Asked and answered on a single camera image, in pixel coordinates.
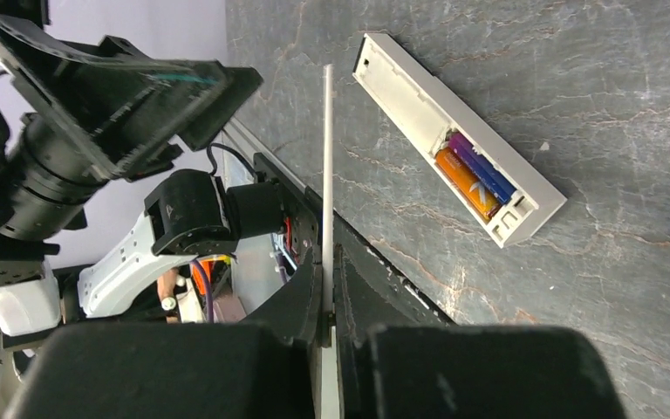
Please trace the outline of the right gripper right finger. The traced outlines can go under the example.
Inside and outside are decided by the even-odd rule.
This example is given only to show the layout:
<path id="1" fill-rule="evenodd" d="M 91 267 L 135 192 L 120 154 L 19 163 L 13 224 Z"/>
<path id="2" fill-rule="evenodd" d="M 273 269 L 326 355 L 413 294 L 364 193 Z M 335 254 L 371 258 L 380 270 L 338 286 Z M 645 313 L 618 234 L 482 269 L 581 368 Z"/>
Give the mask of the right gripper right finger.
<path id="1" fill-rule="evenodd" d="M 395 278 L 336 249 L 338 380 L 344 418 L 623 418 L 601 355 L 560 326 L 446 325 L 374 289 Z"/>

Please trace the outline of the white remote battery cover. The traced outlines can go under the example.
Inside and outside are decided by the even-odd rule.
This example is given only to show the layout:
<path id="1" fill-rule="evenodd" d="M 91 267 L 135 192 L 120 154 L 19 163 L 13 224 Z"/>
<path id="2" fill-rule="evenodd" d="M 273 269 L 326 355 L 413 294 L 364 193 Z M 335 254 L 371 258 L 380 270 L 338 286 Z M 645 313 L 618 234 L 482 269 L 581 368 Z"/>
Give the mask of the white remote battery cover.
<path id="1" fill-rule="evenodd" d="M 323 211 L 322 211 L 322 267 L 323 311 L 333 313 L 334 293 L 334 201 L 333 201 L 333 131 L 334 131 L 333 64 L 324 67 L 323 98 Z"/>

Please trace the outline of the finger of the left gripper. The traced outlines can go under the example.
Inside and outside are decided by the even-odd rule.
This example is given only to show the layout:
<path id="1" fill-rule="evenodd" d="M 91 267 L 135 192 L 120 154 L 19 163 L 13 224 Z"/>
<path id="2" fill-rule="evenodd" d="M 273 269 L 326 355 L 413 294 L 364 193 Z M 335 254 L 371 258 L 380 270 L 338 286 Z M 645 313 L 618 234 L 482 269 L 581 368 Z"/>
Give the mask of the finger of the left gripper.
<path id="1" fill-rule="evenodd" d="M 179 137 L 191 151 L 204 149 L 263 83 L 252 67 L 222 67 L 225 85 L 187 126 Z"/>

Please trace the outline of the white remote control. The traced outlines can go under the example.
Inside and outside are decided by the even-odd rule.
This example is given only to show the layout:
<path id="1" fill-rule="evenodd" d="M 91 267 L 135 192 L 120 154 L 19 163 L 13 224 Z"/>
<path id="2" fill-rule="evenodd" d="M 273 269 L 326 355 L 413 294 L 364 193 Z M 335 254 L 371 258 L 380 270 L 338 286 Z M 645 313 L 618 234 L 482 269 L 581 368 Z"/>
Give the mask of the white remote control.
<path id="1" fill-rule="evenodd" d="M 353 77 L 498 247 L 532 237 L 566 203 L 556 187 L 391 36 L 364 35 Z"/>

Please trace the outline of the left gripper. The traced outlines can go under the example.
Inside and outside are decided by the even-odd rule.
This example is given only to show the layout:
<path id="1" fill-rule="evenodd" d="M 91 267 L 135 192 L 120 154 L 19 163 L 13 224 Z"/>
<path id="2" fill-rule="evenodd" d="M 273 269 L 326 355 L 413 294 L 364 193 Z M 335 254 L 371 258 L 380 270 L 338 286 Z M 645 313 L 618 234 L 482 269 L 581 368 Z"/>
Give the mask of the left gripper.
<path id="1" fill-rule="evenodd" d="M 48 23 L 0 14 L 0 76 L 98 179 L 140 172 L 225 85 L 216 61 L 149 58 L 110 35 L 98 45 L 55 39 Z"/>

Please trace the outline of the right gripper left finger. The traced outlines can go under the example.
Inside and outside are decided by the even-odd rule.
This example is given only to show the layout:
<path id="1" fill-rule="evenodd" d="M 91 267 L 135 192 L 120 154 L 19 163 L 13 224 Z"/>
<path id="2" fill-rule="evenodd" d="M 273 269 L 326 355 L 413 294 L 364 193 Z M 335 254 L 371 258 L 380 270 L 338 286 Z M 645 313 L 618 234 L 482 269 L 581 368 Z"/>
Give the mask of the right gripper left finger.
<path id="1" fill-rule="evenodd" d="M 54 332 L 9 418 L 313 418 L 320 266 L 236 323 L 86 322 Z"/>

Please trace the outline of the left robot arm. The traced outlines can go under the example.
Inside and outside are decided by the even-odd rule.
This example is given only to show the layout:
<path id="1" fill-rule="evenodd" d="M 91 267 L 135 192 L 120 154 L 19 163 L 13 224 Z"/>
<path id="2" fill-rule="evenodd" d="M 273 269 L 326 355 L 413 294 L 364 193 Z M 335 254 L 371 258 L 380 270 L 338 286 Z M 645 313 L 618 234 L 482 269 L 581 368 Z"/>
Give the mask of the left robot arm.
<path id="1" fill-rule="evenodd" d="M 49 32 L 57 38 L 94 43 L 104 34 L 128 38 L 154 58 L 217 59 L 229 64 L 226 17 L 223 7 L 200 12 L 171 9 L 157 23 L 147 17 L 101 17 L 101 8 L 59 12 Z M 61 249 L 49 263 L 53 268 L 92 264 L 104 257 L 136 221 L 144 197 L 165 175 L 134 183 L 118 181 L 102 189 L 87 206 L 88 226 L 62 231 L 52 238 Z"/>

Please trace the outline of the blue purple AAA battery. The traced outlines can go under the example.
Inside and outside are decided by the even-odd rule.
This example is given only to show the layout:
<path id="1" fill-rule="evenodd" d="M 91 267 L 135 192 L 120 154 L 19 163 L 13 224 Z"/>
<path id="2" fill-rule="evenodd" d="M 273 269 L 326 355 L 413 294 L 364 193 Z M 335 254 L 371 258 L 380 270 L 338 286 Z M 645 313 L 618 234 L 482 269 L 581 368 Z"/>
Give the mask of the blue purple AAA battery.
<path id="1" fill-rule="evenodd" d="M 502 205 L 511 201 L 516 187 L 496 170 L 486 157 L 478 154 L 473 144 L 462 133 L 453 132 L 448 137 L 448 147 Z"/>

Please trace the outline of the orange AAA battery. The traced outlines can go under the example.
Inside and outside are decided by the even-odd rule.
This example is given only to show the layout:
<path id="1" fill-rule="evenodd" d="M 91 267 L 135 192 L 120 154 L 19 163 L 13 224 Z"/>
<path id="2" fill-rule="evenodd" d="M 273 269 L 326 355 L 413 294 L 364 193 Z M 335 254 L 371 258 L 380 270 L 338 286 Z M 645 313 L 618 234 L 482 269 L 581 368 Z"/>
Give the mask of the orange AAA battery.
<path id="1" fill-rule="evenodd" d="M 482 181 L 450 148 L 436 153 L 435 165 L 483 220 L 489 221 L 502 207 Z"/>

